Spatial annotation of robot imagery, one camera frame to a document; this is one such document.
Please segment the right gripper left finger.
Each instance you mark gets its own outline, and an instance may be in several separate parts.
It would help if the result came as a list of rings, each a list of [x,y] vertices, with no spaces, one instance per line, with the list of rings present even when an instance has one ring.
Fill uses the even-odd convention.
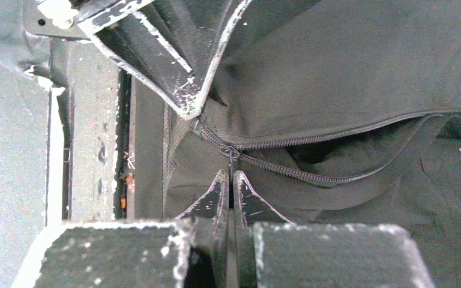
[[[13,287],[225,287],[229,177],[170,220],[64,223],[33,241]]]

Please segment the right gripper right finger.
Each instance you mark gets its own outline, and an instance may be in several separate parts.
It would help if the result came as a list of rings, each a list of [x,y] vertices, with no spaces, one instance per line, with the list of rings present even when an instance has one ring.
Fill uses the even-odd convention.
[[[238,287],[433,287],[415,241],[393,224],[297,225],[242,171],[233,175]]]

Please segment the black jacket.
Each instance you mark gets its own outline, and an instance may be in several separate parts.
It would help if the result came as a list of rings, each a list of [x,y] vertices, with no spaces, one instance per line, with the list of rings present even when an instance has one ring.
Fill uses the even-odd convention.
[[[256,1],[187,133],[164,216],[233,164],[297,224],[394,223],[461,287],[461,1]]]

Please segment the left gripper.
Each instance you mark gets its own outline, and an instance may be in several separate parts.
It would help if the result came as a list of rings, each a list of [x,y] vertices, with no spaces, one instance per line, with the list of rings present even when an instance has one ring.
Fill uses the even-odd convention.
[[[23,2],[27,32],[91,40],[180,117],[202,113],[215,72],[249,1]]]

